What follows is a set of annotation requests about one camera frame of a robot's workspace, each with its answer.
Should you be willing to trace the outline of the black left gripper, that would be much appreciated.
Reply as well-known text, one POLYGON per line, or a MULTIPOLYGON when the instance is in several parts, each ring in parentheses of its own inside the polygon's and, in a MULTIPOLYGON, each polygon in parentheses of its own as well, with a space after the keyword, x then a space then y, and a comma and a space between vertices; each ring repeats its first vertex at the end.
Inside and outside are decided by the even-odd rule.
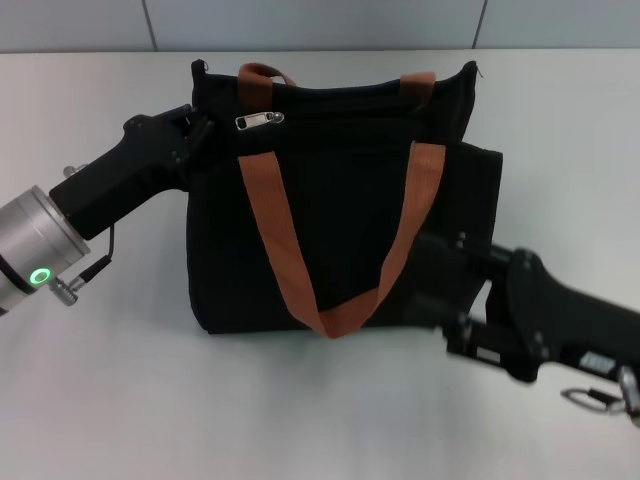
POLYGON ((198 155, 214 131, 185 104, 156 116, 137 115, 107 153, 49 192, 63 217, 90 240, 155 195, 183 190, 179 172, 198 155))

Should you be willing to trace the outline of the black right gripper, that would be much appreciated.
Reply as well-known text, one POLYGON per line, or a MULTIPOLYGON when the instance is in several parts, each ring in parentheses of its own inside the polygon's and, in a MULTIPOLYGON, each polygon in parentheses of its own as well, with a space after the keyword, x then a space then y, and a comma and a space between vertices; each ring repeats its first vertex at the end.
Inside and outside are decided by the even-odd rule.
MULTIPOLYGON (((421 233, 414 242, 420 255, 434 253, 483 280, 500 277, 500 248, 459 232, 446 239, 421 233)), ((504 354, 506 334, 464 313, 441 324, 446 351, 507 370, 513 378, 533 383, 544 363, 558 363, 615 381, 628 367, 639 373, 639 314, 565 286, 549 274, 535 253, 509 253, 502 283, 507 324, 521 351, 504 354)))

